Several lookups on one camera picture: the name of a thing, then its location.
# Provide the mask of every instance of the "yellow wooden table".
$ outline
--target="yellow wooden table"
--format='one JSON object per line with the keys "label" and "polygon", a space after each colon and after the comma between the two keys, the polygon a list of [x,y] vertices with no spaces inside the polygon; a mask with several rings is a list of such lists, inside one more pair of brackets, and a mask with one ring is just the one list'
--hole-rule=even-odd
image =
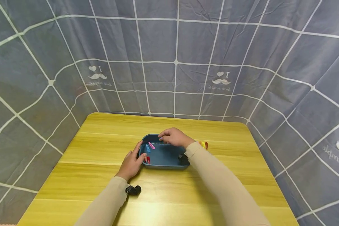
{"label": "yellow wooden table", "polygon": [[[93,113],[88,116],[18,226],[71,226],[149,133],[177,127],[241,180],[272,225],[298,225],[248,128],[241,123]],[[114,225],[224,225],[221,209],[198,173],[143,168],[140,185]]]}

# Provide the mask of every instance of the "beige sleeve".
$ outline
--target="beige sleeve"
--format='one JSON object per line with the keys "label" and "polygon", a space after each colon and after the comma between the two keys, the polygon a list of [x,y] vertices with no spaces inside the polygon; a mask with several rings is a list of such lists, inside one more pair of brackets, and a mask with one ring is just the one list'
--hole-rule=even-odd
{"label": "beige sleeve", "polygon": [[227,225],[270,225],[241,181],[220,160],[198,142],[191,143],[185,154],[207,188],[217,198]]}
{"label": "beige sleeve", "polygon": [[74,226],[109,226],[113,224],[119,208],[127,199],[127,181],[119,176],[113,177],[106,188],[84,211]]}

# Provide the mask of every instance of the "hand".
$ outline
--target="hand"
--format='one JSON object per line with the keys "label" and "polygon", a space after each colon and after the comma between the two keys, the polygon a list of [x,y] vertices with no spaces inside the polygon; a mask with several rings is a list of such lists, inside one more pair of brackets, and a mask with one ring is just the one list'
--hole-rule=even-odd
{"label": "hand", "polygon": [[160,135],[158,135],[159,140],[163,140],[164,143],[170,143],[174,146],[182,146],[187,148],[193,142],[196,142],[191,137],[184,134],[181,130],[177,128],[166,129]]}
{"label": "hand", "polygon": [[142,142],[143,141],[139,141],[134,150],[128,152],[116,176],[119,176],[128,182],[129,179],[131,179],[138,173],[139,169],[141,168],[142,162],[147,157],[146,153],[142,153],[141,156],[139,156],[137,159],[137,154],[139,152],[139,148]]}

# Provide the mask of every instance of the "black clip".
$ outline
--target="black clip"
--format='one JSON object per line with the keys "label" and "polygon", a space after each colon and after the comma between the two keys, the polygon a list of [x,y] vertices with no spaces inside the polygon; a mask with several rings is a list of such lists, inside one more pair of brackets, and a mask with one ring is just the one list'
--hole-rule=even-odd
{"label": "black clip", "polygon": [[188,161],[188,157],[186,155],[179,155],[178,156],[178,160],[180,161],[180,165],[182,166],[186,166],[189,165],[190,162]]}
{"label": "black clip", "polygon": [[127,195],[139,195],[139,193],[141,193],[142,189],[141,186],[137,185],[136,187],[133,187],[132,185],[129,185],[126,189],[125,189],[125,193]]}

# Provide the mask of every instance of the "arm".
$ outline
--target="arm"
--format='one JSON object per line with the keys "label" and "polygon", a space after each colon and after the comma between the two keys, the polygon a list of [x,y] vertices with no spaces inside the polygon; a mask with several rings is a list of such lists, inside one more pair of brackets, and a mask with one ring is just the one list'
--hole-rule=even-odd
{"label": "arm", "polygon": [[142,162],[146,158],[146,154],[143,153],[137,159],[141,144],[142,141],[138,142],[134,150],[126,155],[118,173],[84,211],[75,226],[109,226],[113,224],[119,208],[127,199],[127,194],[125,193],[125,189],[129,186],[127,182],[138,173]]}
{"label": "arm", "polygon": [[217,198],[227,225],[270,225],[241,181],[198,142],[176,128],[163,131],[159,137],[166,143],[186,148],[189,162]]}

